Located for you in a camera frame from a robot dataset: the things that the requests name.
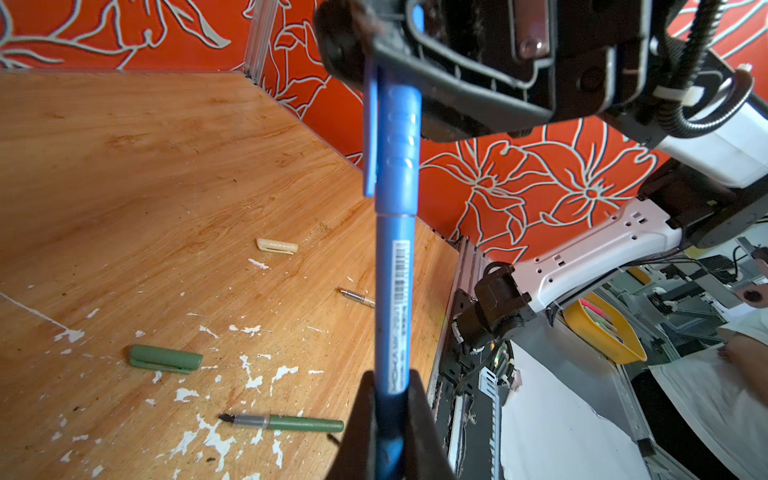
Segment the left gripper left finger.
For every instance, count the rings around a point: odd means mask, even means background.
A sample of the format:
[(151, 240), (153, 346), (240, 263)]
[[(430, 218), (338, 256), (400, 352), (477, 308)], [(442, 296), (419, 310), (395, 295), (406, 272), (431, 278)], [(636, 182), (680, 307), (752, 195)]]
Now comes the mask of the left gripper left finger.
[(374, 479), (376, 433), (374, 373), (367, 371), (360, 381), (341, 445), (326, 479)]

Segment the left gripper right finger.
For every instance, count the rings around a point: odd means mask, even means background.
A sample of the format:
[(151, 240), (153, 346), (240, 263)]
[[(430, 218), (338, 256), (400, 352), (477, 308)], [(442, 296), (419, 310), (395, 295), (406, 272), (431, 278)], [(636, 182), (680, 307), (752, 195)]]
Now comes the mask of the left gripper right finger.
[(419, 373), (409, 372), (406, 420), (406, 478), (449, 480), (456, 476), (443, 450)]

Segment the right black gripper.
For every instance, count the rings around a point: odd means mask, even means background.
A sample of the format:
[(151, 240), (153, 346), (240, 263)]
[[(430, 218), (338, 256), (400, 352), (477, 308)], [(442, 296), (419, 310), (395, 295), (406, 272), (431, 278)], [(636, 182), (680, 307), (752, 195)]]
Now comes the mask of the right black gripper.
[(422, 96), (422, 134), (454, 142), (599, 115), (646, 82), (648, 1), (324, 1), (326, 70)]

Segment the blue pen cap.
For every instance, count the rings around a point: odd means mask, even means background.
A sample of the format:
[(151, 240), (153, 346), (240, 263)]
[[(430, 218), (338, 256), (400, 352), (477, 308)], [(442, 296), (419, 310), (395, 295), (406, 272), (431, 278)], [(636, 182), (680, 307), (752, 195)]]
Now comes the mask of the blue pen cap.
[(418, 210), (422, 95), (368, 60), (363, 80), (363, 195), (379, 215)]

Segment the blue pen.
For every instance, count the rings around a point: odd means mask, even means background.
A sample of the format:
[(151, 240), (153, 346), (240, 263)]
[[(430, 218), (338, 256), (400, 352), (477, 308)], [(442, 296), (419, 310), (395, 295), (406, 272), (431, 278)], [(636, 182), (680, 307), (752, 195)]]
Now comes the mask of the blue pen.
[(376, 220), (375, 416), (377, 479), (402, 476), (410, 375), (415, 219)]

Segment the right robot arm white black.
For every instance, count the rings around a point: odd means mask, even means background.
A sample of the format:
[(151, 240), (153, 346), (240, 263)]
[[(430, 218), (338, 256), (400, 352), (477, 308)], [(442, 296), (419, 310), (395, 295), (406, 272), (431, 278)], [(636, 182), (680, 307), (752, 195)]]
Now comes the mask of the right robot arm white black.
[(599, 116), (670, 160), (613, 218), (492, 272), (457, 339), (477, 350), (601, 274), (705, 248), (767, 211), (767, 110), (713, 51), (723, 1), (325, 1), (325, 69), (363, 93), (364, 192), (377, 215), (376, 349), (410, 349), (420, 142), (526, 135)]

